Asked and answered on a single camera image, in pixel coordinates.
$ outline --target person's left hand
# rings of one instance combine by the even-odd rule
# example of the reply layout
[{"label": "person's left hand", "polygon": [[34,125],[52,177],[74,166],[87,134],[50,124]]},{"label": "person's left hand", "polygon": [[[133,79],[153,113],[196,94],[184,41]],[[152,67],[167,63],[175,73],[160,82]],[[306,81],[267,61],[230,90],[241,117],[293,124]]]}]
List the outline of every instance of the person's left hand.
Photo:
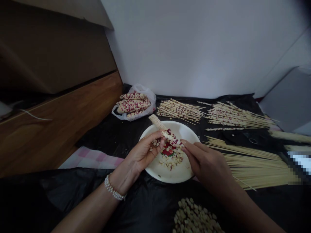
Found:
[{"label": "person's left hand", "polygon": [[[161,138],[160,144],[155,147],[152,141]],[[130,151],[126,159],[135,162],[137,171],[142,172],[154,160],[156,155],[162,150],[165,143],[165,137],[162,136],[162,131],[158,130],[143,137],[137,145]]]}]

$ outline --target pink checkered cloth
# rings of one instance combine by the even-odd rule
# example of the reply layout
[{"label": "pink checkered cloth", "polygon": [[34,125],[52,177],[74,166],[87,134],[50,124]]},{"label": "pink checkered cloth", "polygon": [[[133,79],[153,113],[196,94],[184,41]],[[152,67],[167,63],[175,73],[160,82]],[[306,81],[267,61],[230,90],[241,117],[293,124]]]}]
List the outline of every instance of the pink checkered cloth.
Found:
[{"label": "pink checkered cloth", "polygon": [[124,159],[113,157],[99,150],[80,147],[58,169],[65,168],[100,168],[115,169]]}]

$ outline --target plastic plate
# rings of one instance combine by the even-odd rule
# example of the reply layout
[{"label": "plastic plate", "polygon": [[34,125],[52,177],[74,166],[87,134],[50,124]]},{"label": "plastic plate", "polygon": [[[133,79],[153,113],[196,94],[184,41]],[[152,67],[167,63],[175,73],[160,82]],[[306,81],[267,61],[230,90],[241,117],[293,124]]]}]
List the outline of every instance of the plastic plate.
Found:
[{"label": "plastic plate", "polygon": [[[162,121],[162,123],[169,129],[171,129],[172,133],[175,134],[178,139],[186,139],[191,143],[200,142],[198,136],[186,125],[176,122],[176,121]],[[144,136],[157,131],[157,127],[155,125],[149,126],[141,135],[140,139]],[[165,183],[181,183],[186,180],[191,179],[194,174],[191,170],[191,166],[188,160],[188,157],[185,153],[183,153],[183,161],[179,166],[176,166],[171,171],[166,167],[159,163],[162,158],[161,153],[157,154],[156,158],[152,161],[152,163],[146,168],[146,171],[153,178],[160,180]]]}]

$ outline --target bracelet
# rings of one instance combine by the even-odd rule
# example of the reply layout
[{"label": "bracelet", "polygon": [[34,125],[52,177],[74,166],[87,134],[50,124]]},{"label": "bracelet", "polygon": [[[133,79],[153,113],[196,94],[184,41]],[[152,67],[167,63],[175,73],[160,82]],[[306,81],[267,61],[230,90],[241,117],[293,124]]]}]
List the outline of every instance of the bracelet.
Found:
[{"label": "bracelet", "polygon": [[125,201],[125,196],[122,196],[120,193],[118,193],[116,190],[113,189],[113,187],[111,186],[110,184],[110,181],[109,181],[109,176],[111,175],[111,173],[109,175],[106,176],[105,178],[105,187],[108,189],[108,191],[110,193],[112,193],[113,197],[119,201],[122,201],[124,200]]}]

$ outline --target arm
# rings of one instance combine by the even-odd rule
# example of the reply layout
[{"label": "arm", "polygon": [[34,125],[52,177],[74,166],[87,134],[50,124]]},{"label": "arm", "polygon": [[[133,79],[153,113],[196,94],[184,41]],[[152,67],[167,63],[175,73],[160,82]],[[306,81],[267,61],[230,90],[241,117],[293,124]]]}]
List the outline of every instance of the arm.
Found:
[{"label": "arm", "polygon": [[[143,138],[128,154],[126,159],[109,176],[110,184],[121,195],[125,195],[140,173],[152,162],[164,146],[149,151],[154,139],[162,137],[159,130]],[[106,225],[120,201],[108,192],[102,183],[95,191],[77,205],[52,231],[59,232],[100,232]]]},{"label": "arm", "polygon": [[198,142],[181,142],[197,178],[249,232],[284,232],[234,180],[222,153]]}]

